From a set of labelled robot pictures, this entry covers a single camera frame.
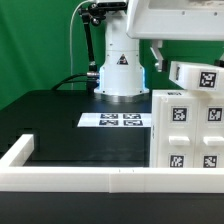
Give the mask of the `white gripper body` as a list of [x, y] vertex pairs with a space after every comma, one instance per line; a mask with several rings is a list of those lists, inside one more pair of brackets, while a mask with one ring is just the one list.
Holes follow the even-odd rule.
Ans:
[[224, 0], [129, 0], [127, 34], [152, 40], [224, 40]]

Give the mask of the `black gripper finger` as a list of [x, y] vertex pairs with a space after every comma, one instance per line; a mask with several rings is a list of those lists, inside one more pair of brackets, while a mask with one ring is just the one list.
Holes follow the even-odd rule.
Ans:
[[158, 72], [165, 72], [167, 70], [167, 61], [164, 59], [160, 49], [163, 47], [162, 40], [152, 40], [150, 50], [156, 59], [155, 68]]
[[219, 59], [215, 60], [214, 64], [219, 67], [224, 67], [224, 48], [223, 48], [223, 54], [220, 56]]

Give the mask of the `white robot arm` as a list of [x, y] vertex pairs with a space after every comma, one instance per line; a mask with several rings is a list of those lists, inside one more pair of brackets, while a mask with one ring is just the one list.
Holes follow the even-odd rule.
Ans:
[[224, 40], [224, 0], [93, 0], [106, 12], [105, 62], [94, 93], [112, 101], [149, 92], [139, 41]]

